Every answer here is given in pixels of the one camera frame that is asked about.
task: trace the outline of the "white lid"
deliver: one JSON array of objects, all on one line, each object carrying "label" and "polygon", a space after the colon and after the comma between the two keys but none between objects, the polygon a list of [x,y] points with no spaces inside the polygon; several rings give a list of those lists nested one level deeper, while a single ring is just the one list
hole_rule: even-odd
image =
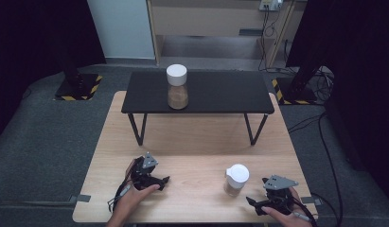
[{"label": "white lid", "polygon": [[235,164],[226,169],[227,181],[232,187],[242,188],[250,177],[247,167],[242,164]]},{"label": "white lid", "polygon": [[168,83],[173,86],[182,86],[187,80],[187,69],[181,64],[172,64],[167,69]]}]

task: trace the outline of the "metal bracket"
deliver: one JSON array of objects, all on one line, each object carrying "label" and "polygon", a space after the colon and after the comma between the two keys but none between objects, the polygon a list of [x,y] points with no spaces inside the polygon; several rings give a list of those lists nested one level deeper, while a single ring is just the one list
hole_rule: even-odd
[{"label": "metal bracket", "polygon": [[145,159],[143,162],[143,168],[149,168],[158,165],[158,161],[156,161],[149,152],[146,153]]},{"label": "metal bracket", "polygon": [[272,175],[271,178],[264,184],[264,188],[271,190],[279,190],[297,185],[298,182],[277,175]]}]

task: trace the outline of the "black curtain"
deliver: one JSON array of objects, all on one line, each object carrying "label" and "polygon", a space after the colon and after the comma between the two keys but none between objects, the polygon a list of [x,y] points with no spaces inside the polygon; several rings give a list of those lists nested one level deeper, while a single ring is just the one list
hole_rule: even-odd
[{"label": "black curtain", "polygon": [[[44,21],[31,4],[44,10]],[[74,66],[105,63],[86,0],[0,0],[0,134],[28,85],[63,71],[44,23],[50,24]]]},{"label": "black curtain", "polygon": [[[332,11],[338,20],[325,23]],[[389,198],[389,1],[309,0],[287,65],[301,66],[321,40],[327,51],[317,58],[335,77],[329,119],[347,155],[358,156],[353,165],[368,170]]]}]

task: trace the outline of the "yellow and black hazard tape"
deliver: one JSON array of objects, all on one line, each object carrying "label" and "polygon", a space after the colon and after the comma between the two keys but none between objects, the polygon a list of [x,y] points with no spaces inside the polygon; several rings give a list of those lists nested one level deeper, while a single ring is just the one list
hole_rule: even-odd
[{"label": "yellow and black hazard tape", "polygon": [[277,101],[280,105],[312,105],[315,104],[315,101],[307,101],[307,100],[294,100],[288,101],[283,97],[282,91],[280,90],[279,84],[277,84],[277,80],[272,80],[272,85],[274,86],[274,91],[276,92]]},{"label": "yellow and black hazard tape", "polygon": [[95,84],[94,84],[93,88],[91,89],[89,96],[58,96],[58,97],[56,97],[56,100],[66,100],[66,101],[89,100],[94,96],[95,92],[97,91],[97,87],[99,86],[101,80],[102,80],[102,76],[98,75],[97,79],[95,81]]}]

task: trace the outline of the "tabletop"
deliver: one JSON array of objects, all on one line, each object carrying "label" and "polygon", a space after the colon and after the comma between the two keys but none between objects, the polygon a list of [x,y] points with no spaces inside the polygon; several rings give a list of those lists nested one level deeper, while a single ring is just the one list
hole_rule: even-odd
[{"label": "tabletop", "polygon": [[[269,94],[274,113],[254,146],[239,113],[149,114],[146,143],[138,146],[127,115],[120,111],[125,95],[125,91],[115,94],[80,192],[91,199],[77,202],[74,221],[106,222],[111,216],[107,201],[115,195],[126,168],[147,151],[159,162],[152,176],[170,176],[170,180],[163,191],[140,203],[131,223],[275,222],[258,216],[245,199],[266,200],[261,179],[273,174],[298,181],[299,196],[310,197],[274,95]],[[249,114],[250,123],[258,125],[262,115]],[[236,197],[223,190],[225,169],[233,164],[243,164],[250,171]],[[307,207],[317,214],[314,204]]]},{"label": "tabletop", "polygon": [[163,72],[133,72],[123,113],[263,113],[274,106],[259,72],[188,71],[188,105],[173,110],[168,105],[168,80]]}]

